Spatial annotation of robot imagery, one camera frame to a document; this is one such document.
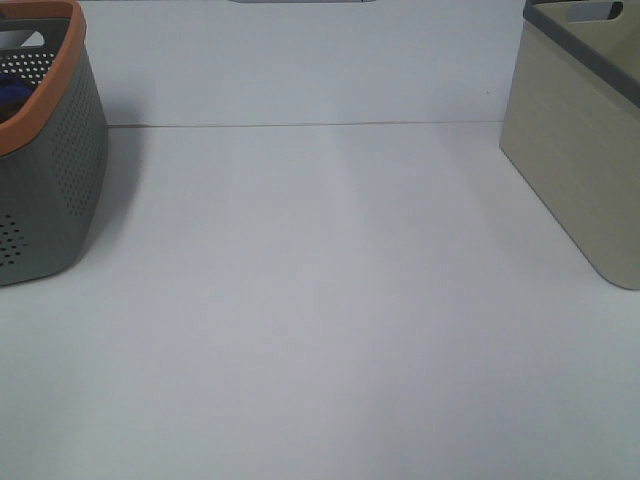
storage bin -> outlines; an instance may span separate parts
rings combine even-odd
[[[39,46],[0,47],[0,71],[37,85],[0,123],[0,285],[59,272],[77,258],[100,193],[107,126],[70,0],[0,3],[0,33]]]
[[[640,289],[640,3],[529,0],[501,147],[607,280]]]

